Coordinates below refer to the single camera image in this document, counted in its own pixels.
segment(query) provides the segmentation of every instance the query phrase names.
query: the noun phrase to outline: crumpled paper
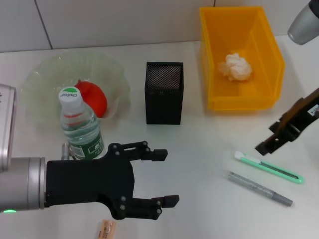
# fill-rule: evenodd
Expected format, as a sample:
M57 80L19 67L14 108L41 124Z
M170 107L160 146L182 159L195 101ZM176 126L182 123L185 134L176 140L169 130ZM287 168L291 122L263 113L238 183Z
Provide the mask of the crumpled paper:
M238 53L235 53L226 56L226 62L219 64L219 71L224 76L228 76L230 81L243 81L250 77L253 70L244 57L240 57Z

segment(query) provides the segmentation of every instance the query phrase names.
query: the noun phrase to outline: bottle cap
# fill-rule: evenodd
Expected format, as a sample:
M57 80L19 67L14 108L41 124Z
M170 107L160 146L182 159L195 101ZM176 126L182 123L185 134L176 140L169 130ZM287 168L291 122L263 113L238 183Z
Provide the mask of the bottle cap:
M83 99L80 91L75 87L63 88L59 93L62 110L65 113L79 113L83 108Z

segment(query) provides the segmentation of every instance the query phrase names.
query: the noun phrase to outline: white table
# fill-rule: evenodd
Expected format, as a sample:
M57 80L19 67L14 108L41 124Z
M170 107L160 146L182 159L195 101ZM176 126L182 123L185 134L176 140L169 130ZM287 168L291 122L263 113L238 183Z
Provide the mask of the white table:
M179 194L175 208L157 221L118 221L116 239L299 239L319 234L319 123L266 160L305 177L297 185L233 159L236 150L260 157L254 147L271 135L268 127L300 97L319 87L319 38L297 46L277 37L286 62L282 96L268 111L220 116L203 103L199 42L102 47L95 50L117 59L131 85L131 108L101 125L106 145L147 140L151 149L166 148L165 162L133 162L134 196ZM42 60L66 50L0 54L1 83L21 88ZM182 124L146 125L144 83L147 61L184 63ZM18 107L13 156L60 159L61 130L34 126ZM226 170L256 181L294 201L291 208L235 185ZM99 203L53 206L45 210L0 214L3 239L94 239L98 223L111 220Z

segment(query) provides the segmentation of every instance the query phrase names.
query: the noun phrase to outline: red balloon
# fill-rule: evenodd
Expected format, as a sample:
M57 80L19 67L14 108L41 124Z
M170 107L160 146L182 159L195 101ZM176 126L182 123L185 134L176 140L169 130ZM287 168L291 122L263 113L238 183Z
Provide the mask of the red balloon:
M108 103L100 87L91 82L81 80L78 81L75 87L81 92L83 101L92 108L98 118L101 118L107 109Z

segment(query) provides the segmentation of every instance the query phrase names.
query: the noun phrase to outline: gray marker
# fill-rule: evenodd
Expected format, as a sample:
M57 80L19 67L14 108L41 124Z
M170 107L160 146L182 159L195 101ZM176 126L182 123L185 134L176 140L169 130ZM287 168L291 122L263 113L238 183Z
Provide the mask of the gray marker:
M261 186L260 184L255 183L247 178L244 178L236 173L229 172L228 179L235 182L235 183L238 183L246 188L249 188L249 189L255 191L256 193L264 195L267 198L270 198L270 199L275 200L281 204L284 204L288 207L290 207L293 204L293 201L291 201L290 199L285 198L284 196L281 196L280 194L274 192L273 190L270 190L269 188Z

